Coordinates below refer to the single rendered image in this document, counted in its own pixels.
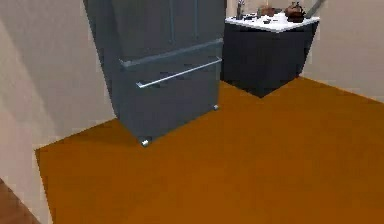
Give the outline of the black cabinet with white top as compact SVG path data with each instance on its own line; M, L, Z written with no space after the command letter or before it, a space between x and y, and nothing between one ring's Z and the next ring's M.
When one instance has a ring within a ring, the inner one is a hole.
M226 18L221 80L259 98L269 95L300 76L319 23L318 17L294 23L282 12Z

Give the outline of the dark grey fridge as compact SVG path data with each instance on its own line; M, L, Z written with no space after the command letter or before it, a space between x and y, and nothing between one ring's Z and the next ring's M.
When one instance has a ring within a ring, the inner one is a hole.
M218 108L227 0L82 0L112 109L144 147Z

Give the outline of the brown kettle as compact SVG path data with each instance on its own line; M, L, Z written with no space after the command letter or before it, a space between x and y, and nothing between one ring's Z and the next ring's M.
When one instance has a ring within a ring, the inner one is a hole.
M304 20L306 12L299 2L292 2L285 10L285 16L288 22L301 23Z

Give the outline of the dark utensil holder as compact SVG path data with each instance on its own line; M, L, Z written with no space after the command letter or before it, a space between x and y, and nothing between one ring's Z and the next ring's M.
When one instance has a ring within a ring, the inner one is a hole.
M236 9L236 20L241 20L243 18L245 0L238 0L237 9Z

